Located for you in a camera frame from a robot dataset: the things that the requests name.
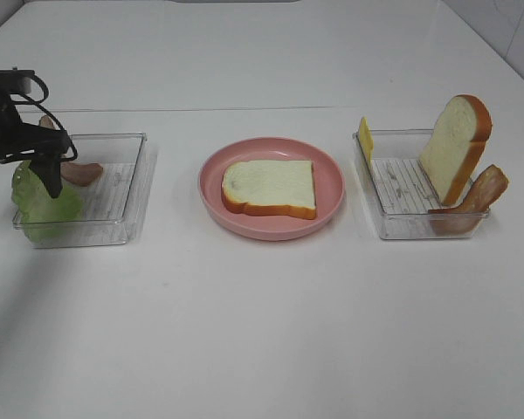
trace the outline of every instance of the bread slice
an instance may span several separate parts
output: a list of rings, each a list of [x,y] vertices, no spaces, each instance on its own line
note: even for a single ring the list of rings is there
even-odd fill
[[[491,135],[491,116],[475,96],[453,97],[438,116],[419,162],[443,205],[453,205]]]
[[[310,160],[251,160],[224,172],[225,208],[249,216],[316,218],[313,163]]]

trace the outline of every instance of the cable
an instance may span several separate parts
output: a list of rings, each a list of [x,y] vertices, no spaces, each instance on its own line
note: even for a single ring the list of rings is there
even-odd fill
[[[19,73],[22,76],[22,78],[26,77],[27,79],[33,80],[37,84],[37,86],[41,88],[41,91],[43,92],[43,99],[29,101],[27,100],[27,97],[24,96],[22,93],[12,92],[13,94],[17,94],[23,97],[25,100],[27,100],[26,102],[23,102],[21,100],[13,100],[14,105],[35,105],[37,103],[43,103],[46,100],[46,98],[49,97],[49,88],[46,86],[45,82],[35,74],[26,74],[23,72],[19,72]]]
[[[57,125],[60,131],[65,131],[64,127],[62,126],[60,121],[56,118],[56,116],[54,116],[48,109],[46,109],[43,105],[41,105],[40,102],[37,102],[33,98],[27,96],[25,93],[21,93],[21,92],[12,92],[12,93],[18,94],[19,96],[27,100],[26,105],[34,105],[38,107],[41,111],[43,111],[49,118],[51,118],[54,121],[54,123]],[[70,137],[68,137],[68,139],[70,140],[70,148],[72,149],[72,156],[71,157],[61,157],[60,161],[73,161],[78,158],[78,150],[73,145],[72,139]]]

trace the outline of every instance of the bread crust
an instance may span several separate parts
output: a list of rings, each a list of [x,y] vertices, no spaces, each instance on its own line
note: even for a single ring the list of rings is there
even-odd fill
[[[475,134],[470,141],[468,152],[457,174],[454,176],[454,179],[452,179],[451,187],[448,189],[445,199],[441,202],[445,206],[453,205],[460,198],[465,184],[472,175],[473,170],[479,162],[479,158],[485,150],[493,126],[491,115],[481,100],[471,94],[459,94],[457,97],[466,99],[472,106],[476,114],[477,125]]]
[[[234,214],[247,216],[294,216],[305,220],[316,218],[316,209],[296,207],[294,205],[252,205],[251,203],[238,203],[229,198],[224,189],[221,189],[221,199],[227,210]]]

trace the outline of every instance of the black robotic arm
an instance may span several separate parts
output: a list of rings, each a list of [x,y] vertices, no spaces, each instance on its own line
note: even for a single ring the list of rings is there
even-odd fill
[[[31,80],[43,90],[43,98],[34,100],[27,95]],[[14,101],[15,94],[24,100]],[[62,190],[60,163],[75,160],[78,152],[60,122],[42,105],[48,89],[32,70],[0,70],[0,163],[31,161],[29,168],[39,177],[49,195],[59,196]],[[59,129],[50,129],[22,122],[16,105],[33,105],[49,115]],[[68,149],[72,156],[65,157]]]

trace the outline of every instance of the pink plate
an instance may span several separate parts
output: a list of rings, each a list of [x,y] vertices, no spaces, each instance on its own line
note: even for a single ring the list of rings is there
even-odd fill
[[[257,159],[312,160],[316,218],[247,216],[228,211],[221,200],[225,169],[235,161]],[[345,182],[329,155],[305,142],[287,138],[253,138],[235,142],[213,154],[198,176],[198,188],[210,215],[226,229],[259,240],[290,240],[313,233],[327,223],[343,200]]]

